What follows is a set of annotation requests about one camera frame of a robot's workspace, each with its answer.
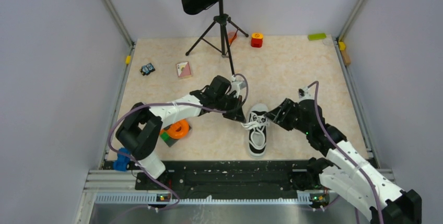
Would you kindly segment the black white sneaker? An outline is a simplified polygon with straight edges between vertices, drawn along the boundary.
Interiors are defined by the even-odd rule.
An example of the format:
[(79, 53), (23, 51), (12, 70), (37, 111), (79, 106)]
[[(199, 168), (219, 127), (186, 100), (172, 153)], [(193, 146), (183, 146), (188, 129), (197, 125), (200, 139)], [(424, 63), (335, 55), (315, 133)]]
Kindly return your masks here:
[(266, 151), (267, 128), (270, 122), (265, 114), (268, 110), (263, 103), (255, 104), (248, 112), (246, 122), (242, 123), (243, 128), (248, 132), (247, 146), (253, 158), (263, 157)]

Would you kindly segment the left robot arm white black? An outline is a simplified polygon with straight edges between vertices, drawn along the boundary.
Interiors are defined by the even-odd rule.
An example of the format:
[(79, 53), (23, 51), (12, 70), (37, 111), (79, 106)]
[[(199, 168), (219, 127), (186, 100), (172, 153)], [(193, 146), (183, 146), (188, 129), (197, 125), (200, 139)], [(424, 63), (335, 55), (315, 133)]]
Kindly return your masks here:
[(164, 173), (166, 167), (155, 153), (161, 130), (180, 120), (209, 112), (245, 122), (242, 106), (247, 97), (241, 96), (242, 89), (249, 89), (244, 75), (234, 74), (229, 79), (218, 75), (209, 85), (180, 99), (164, 103), (139, 102), (117, 120), (109, 132), (108, 142), (115, 137), (129, 151), (126, 156), (147, 174), (148, 183), (161, 189), (168, 181)]

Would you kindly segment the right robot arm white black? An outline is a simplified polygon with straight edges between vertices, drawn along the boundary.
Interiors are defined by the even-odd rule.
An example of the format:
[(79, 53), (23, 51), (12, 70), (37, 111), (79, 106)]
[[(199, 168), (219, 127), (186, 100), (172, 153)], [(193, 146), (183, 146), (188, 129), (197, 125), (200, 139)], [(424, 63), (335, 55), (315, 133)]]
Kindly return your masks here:
[(298, 130), (323, 158), (308, 165), (306, 181), (340, 195), (370, 223), (422, 223), (422, 198), (392, 183), (353, 147), (336, 127), (325, 122), (314, 99), (285, 99), (265, 117), (287, 131)]

